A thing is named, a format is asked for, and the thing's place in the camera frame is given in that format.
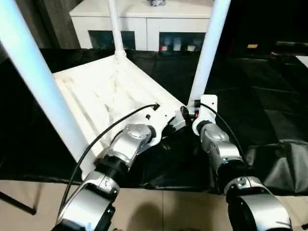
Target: wooden panel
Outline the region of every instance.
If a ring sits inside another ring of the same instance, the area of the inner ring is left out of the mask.
[[[80,48],[76,32],[69,15],[82,0],[39,0],[41,15],[48,30],[53,32],[59,48]]]
[[[5,53],[5,51],[3,50],[2,46],[0,45],[0,64],[6,60],[7,55]]]
[[[43,24],[35,1],[16,0],[17,5],[40,48],[52,48],[45,25]]]

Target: black cable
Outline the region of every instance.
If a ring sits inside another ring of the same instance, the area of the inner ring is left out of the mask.
[[[150,104],[150,105],[146,105],[146,106],[143,106],[131,113],[129,113],[128,115],[124,116],[123,118],[119,119],[118,121],[114,122],[112,125],[110,125],[105,131],[103,131],[101,134],[99,134],[93,141],[92,143],[90,143],[88,145],[88,147],[86,148],[86,150],[83,152],[81,158],[79,159],[78,163],[76,164],[76,167],[73,171],[73,174],[71,176],[71,179],[69,180],[67,186],[66,186],[66,189],[65,189],[65,192],[64,192],[64,195],[62,197],[62,201],[61,201],[61,205],[60,205],[60,209],[59,209],[59,213],[58,213],[58,216],[60,215],[60,212],[66,202],[66,199],[67,199],[67,196],[68,196],[68,193],[69,193],[69,190],[72,186],[72,183],[73,183],[73,179],[74,179],[74,176],[76,175],[77,171],[78,171],[78,168],[81,164],[81,162],[84,160],[84,158],[86,157],[87,153],[90,151],[90,149],[93,147],[93,145],[103,136],[105,135],[107,132],[109,132],[112,128],[114,128],[116,125],[118,125],[119,123],[121,123],[122,121],[126,120],[127,118],[131,117],[132,115],[136,114],[137,112],[145,109],[145,108],[148,108],[148,107],[158,107],[159,105],[157,104]]]
[[[117,137],[118,135],[120,135],[122,131],[123,131],[123,129],[120,130],[120,131],[113,137],[113,139],[112,139],[112,141],[110,142],[110,144],[112,144],[112,143],[115,141],[116,137]]]
[[[242,156],[242,158],[243,158],[243,160],[244,160],[244,152],[243,152],[243,150],[242,150],[242,147],[241,147],[239,141],[237,140],[237,138],[236,138],[234,132],[232,131],[232,129],[230,128],[230,126],[227,124],[227,122],[226,122],[226,121],[221,117],[221,115],[220,115],[217,111],[215,111],[213,108],[211,108],[211,107],[205,105],[204,103],[200,103],[200,105],[203,106],[203,107],[206,107],[208,110],[210,110],[212,113],[214,113],[214,114],[224,123],[224,125],[227,127],[227,129],[229,130],[229,132],[230,132],[231,135],[233,136],[234,141],[236,142],[236,146],[237,146],[237,147],[239,148],[239,150],[240,150],[240,155]]]

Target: white table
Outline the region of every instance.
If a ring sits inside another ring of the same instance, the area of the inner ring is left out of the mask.
[[[308,56],[297,56],[297,58],[308,68]]]

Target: white metal pole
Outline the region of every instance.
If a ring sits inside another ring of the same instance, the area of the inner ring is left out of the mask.
[[[188,106],[192,106],[193,101],[199,100],[204,94],[230,2],[231,0],[214,0],[214,6],[193,80]]]
[[[68,150],[78,160],[88,143],[14,0],[0,0],[0,41]],[[94,169],[93,160],[91,152],[81,165],[83,174]]]
[[[121,36],[121,31],[119,27],[119,19],[118,19],[118,13],[116,9],[116,3],[115,0],[108,0],[108,8],[109,8],[109,14],[110,14],[110,20],[112,25],[112,33],[114,36],[114,42],[115,42],[115,55],[117,57],[120,56],[126,56],[126,53],[123,48],[123,41]]]

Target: connector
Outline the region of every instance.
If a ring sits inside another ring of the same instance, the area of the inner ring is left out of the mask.
[[[153,106],[153,110],[156,111],[159,107],[160,107],[160,105],[158,103],[156,103],[156,105]]]
[[[194,100],[193,105],[194,107],[199,108],[201,106],[201,100]]]
[[[188,109],[185,106],[182,106],[180,108],[180,111],[181,111],[181,114],[182,114],[182,116],[183,116],[183,118],[185,120],[186,126],[191,127],[193,122],[192,122],[192,118],[191,118],[191,115],[189,114]]]

